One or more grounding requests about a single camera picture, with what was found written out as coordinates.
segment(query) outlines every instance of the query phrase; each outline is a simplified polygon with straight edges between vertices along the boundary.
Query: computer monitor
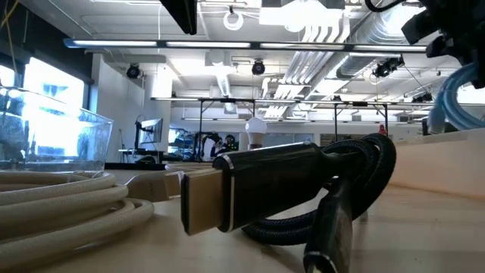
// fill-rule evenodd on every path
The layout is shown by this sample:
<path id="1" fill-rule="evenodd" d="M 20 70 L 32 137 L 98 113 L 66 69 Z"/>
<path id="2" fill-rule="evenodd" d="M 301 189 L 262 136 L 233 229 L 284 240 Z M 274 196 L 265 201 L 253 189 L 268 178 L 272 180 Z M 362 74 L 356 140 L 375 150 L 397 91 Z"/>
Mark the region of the computer monitor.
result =
<path id="1" fill-rule="evenodd" d="M 153 119 L 149 121 L 142 121 L 139 130 L 139 141 L 136 144 L 160 143 L 163 119 Z"/>

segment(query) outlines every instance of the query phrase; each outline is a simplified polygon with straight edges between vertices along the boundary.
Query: desk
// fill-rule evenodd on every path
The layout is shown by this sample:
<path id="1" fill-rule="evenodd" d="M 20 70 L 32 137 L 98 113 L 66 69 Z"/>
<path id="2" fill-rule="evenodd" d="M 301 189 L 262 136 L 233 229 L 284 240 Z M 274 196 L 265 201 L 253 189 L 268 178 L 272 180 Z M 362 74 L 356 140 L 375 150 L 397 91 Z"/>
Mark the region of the desk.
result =
<path id="1" fill-rule="evenodd" d="M 110 171 L 121 182 L 143 171 Z M 318 200 L 284 212 L 316 208 Z M 485 202 L 387 187 L 368 219 L 354 221 L 353 273 L 483 272 Z M 180 201 L 155 204 L 155 215 L 114 241 L 36 272 L 303 273 L 304 246 L 263 246 L 242 231 L 188 237 Z"/>

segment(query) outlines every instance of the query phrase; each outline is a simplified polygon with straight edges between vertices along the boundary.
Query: light fixture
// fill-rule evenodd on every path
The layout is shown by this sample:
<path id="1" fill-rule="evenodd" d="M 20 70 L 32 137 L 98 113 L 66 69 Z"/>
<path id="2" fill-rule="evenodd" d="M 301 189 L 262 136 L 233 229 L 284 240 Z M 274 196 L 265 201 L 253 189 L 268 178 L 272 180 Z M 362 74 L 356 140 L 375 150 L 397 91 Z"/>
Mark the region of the light fixture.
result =
<path id="1" fill-rule="evenodd" d="M 200 121 L 200 118 L 181 118 L 182 121 Z M 203 118 L 203 121 L 213 121 L 213 118 Z"/>
<path id="2" fill-rule="evenodd" d="M 65 39 L 64 43 L 72 41 L 77 47 L 157 47 L 156 41 L 123 41 L 123 40 L 72 40 Z"/>
<path id="3" fill-rule="evenodd" d="M 175 49 L 251 49 L 268 51 L 324 51 L 359 52 L 369 54 L 426 52 L 421 45 L 355 45 L 325 42 L 207 42 L 207 41 L 165 41 L 165 40 L 102 40 L 102 39 L 64 39 L 68 48 L 175 48 Z"/>
<path id="4" fill-rule="evenodd" d="M 183 121 L 200 121 L 200 118 L 182 118 Z M 203 121 L 247 121 L 244 118 L 203 118 Z"/>
<path id="5" fill-rule="evenodd" d="M 425 45 L 354 45 L 358 52 L 426 53 Z"/>
<path id="6" fill-rule="evenodd" d="M 232 15 L 232 14 L 235 14 L 237 16 L 237 21 L 235 23 L 230 23 L 229 22 L 229 16 Z M 243 18 L 243 14 L 241 14 L 240 12 L 236 11 L 236 12 L 227 12 L 225 15 L 224 15 L 224 18 L 223 18 L 223 23 L 224 23 L 224 26 L 228 29 L 228 30 L 232 30 L 232 31 L 236 31 L 236 30 L 240 30 L 241 27 L 243 27 L 243 24 L 244 24 L 244 18 Z"/>
<path id="7" fill-rule="evenodd" d="M 263 42 L 262 49 L 293 49 L 293 50 L 327 50 L 341 51 L 344 45 L 305 43 L 305 42 Z"/>
<path id="8" fill-rule="evenodd" d="M 400 58 L 401 55 L 397 53 L 365 53 L 365 52 L 350 52 L 350 57 L 375 57 L 375 58 Z"/>
<path id="9" fill-rule="evenodd" d="M 256 99 L 255 102 L 295 103 L 296 100 L 288 100 L 288 99 Z"/>
<path id="10" fill-rule="evenodd" d="M 248 49 L 250 42 L 167 42 L 170 48 L 223 48 L 223 49 Z"/>
<path id="11" fill-rule="evenodd" d="M 95 3 L 121 3 L 128 5 L 161 5 L 159 0 L 90 0 Z"/>
<path id="12" fill-rule="evenodd" d="M 171 101 L 171 102 L 197 102 L 199 99 L 196 99 L 196 98 L 156 98 L 156 97 L 152 97 L 152 100 Z"/>
<path id="13" fill-rule="evenodd" d="M 216 118 L 218 121 L 247 121 L 244 118 Z"/>

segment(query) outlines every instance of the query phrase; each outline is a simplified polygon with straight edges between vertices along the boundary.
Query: white coiled cable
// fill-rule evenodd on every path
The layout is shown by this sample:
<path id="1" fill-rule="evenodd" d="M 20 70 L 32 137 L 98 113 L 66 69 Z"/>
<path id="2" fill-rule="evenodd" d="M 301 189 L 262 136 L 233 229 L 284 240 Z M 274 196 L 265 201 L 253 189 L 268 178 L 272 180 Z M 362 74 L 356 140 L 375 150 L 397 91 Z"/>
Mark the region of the white coiled cable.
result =
<path id="1" fill-rule="evenodd" d="M 0 171 L 0 271 L 64 253 L 148 220 L 113 174 Z"/>

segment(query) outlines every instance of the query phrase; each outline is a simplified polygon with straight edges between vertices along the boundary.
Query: camera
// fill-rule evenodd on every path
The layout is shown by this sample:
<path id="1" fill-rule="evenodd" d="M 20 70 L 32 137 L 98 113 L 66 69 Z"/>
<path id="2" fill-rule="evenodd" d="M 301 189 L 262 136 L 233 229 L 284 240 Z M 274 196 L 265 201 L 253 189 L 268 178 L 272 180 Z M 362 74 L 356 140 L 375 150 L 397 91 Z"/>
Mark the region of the camera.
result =
<path id="1" fill-rule="evenodd" d="M 264 74 L 266 67 L 264 67 L 263 61 L 256 60 L 255 63 L 252 65 L 252 74 L 255 76 L 259 76 Z"/>
<path id="2" fill-rule="evenodd" d="M 143 71 L 139 68 L 139 64 L 130 64 L 127 70 L 127 76 L 130 79 L 139 79 L 143 77 Z"/>

